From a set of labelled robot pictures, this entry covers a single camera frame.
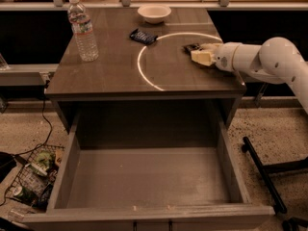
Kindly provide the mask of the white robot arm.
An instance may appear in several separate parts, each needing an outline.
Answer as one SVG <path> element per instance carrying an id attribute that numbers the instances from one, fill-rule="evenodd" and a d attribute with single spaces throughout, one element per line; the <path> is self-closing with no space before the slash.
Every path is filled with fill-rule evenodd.
<path id="1" fill-rule="evenodd" d="M 286 83 L 308 113 L 308 64 L 286 38 L 270 38 L 262 45 L 204 43 L 190 55 L 194 62 L 222 71 L 238 71 L 270 84 Z"/>

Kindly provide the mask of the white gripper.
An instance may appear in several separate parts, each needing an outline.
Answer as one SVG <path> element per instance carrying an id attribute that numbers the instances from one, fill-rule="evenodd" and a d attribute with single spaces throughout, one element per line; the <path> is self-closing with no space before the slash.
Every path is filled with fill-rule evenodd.
<path id="1" fill-rule="evenodd" d="M 215 51 L 214 55 L 209 51 L 192 51 L 192 60 L 196 63 L 210 66 L 215 63 L 219 70 L 233 72 L 233 59 L 238 47 L 241 44 L 239 42 L 227 42 L 227 43 L 202 43 L 200 48 L 202 50 Z"/>

